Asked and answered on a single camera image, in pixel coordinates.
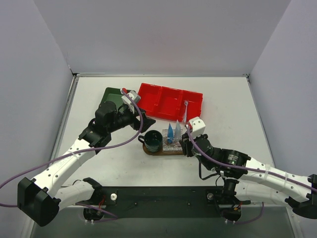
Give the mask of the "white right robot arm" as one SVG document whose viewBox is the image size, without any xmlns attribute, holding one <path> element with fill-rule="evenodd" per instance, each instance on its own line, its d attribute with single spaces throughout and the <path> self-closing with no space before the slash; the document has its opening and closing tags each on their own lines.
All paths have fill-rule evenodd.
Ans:
<svg viewBox="0 0 317 238">
<path fill-rule="evenodd" d="M 263 202 L 289 207 L 301 217 L 317 217 L 317 176 L 291 174 L 239 151 L 216 148 L 206 134 L 184 133 L 183 154 L 196 157 L 200 166 L 224 181 L 221 195 L 233 202 Z"/>
</svg>

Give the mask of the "white toothpaste tube orange cap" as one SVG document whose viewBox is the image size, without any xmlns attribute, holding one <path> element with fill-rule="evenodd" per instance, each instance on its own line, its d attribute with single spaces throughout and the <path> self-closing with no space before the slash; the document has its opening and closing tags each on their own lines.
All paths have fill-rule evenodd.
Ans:
<svg viewBox="0 0 317 238">
<path fill-rule="evenodd" d="M 176 121 L 176 127 L 175 127 L 175 133 L 174 133 L 174 139 L 175 140 L 180 140 L 181 138 L 181 125 L 179 121 Z"/>
</svg>

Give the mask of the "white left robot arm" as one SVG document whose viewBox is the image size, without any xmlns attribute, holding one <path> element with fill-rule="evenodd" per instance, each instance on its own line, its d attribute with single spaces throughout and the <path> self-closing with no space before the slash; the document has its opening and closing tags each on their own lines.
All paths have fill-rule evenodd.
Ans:
<svg viewBox="0 0 317 238">
<path fill-rule="evenodd" d="M 133 104 L 122 104 L 121 111 L 112 101 L 100 103 L 95 117 L 75 140 L 74 144 L 45 171 L 32 179 L 23 178 L 17 187 L 17 207 L 39 226 L 49 224 L 63 208 L 80 201 L 96 204 L 101 200 L 102 186 L 85 178 L 62 188 L 64 182 L 86 161 L 97 155 L 111 140 L 111 133 L 131 126 L 141 133 L 156 121 Z"/>
</svg>

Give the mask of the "blue white toothpaste tube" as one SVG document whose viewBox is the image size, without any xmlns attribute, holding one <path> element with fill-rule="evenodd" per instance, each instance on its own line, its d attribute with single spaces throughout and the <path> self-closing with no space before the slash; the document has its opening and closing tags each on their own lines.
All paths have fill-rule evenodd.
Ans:
<svg viewBox="0 0 317 238">
<path fill-rule="evenodd" d="M 167 142 L 168 142 L 169 144 L 174 143 L 174 131 L 173 131 L 173 128 L 172 128 L 171 124 L 169 124 L 169 126 L 168 126 Z"/>
</svg>

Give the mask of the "clear acrylic toothbrush holder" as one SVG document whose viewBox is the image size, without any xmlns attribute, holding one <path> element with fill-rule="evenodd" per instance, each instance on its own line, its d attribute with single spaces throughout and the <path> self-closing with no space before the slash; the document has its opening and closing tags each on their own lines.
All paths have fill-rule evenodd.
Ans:
<svg viewBox="0 0 317 238">
<path fill-rule="evenodd" d="M 182 147 L 179 143 L 181 137 L 175 137 L 175 129 L 173 129 L 173 142 L 168 142 L 168 129 L 163 129 L 162 132 L 162 151 L 167 152 L 182 152 Z"/>
</svg>

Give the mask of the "dark green mug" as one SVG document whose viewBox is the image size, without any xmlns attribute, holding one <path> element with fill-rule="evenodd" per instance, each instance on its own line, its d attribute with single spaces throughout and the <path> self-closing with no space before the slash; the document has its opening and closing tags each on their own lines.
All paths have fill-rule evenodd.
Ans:
<svg viewBox="0 0 317 238">
<path fill-rule="evenodd" d="M 145 145 L 148 151 L 156 153 L 162 148 L 163 136 L 157 130 L 150 130 L 145 135 L 139 135 L 138 140 Z"/>
</svg>

